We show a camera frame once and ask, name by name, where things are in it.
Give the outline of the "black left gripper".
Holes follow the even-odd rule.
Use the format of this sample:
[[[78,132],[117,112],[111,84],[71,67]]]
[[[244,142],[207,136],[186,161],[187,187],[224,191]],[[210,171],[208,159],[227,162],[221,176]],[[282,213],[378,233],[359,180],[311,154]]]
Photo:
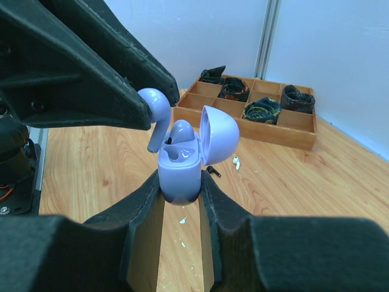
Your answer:
[[[44,6],[1,7],[2,189],[37,174],[40,146],[26,125],[148,130],[150,114],[143,98]]]

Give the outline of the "purple earbud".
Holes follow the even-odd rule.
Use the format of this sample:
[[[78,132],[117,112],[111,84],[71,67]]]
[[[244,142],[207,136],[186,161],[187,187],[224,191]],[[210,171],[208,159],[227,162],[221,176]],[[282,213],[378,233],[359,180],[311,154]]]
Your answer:
[[[147,149],[151,153],[157,153],[170,124],[171,106],[165,94],[158,89],[143,88],[137,93],[148,104],[151,110],[151,123],[155,123]]]
[[[171,127],[165,144],[172,145],[192,141],[195,138],[193,127],[186,120],[177,120]]]

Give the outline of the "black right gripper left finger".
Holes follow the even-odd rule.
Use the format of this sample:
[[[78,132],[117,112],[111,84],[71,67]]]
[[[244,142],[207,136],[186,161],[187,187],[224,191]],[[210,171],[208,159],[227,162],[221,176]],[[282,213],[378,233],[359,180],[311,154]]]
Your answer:
[[[1,290],[155,291],[164,204],[153,173],[82,224],[62,215],[1,217]]]

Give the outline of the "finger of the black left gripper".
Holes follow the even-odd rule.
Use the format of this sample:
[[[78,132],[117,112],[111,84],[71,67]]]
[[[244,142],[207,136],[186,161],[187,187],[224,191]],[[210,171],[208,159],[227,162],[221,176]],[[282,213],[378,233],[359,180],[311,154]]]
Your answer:
[[[180,99],[174,76],[118,20],[105,1],[41,1],[135,91],[155,88],[171,106]]]

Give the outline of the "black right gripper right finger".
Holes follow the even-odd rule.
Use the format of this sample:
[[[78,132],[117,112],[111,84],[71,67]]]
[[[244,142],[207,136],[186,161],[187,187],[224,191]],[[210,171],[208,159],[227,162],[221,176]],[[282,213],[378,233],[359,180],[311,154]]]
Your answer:
[[[205,291],[387,291],[388,234],[355,217],[255,216],[202,172]]]

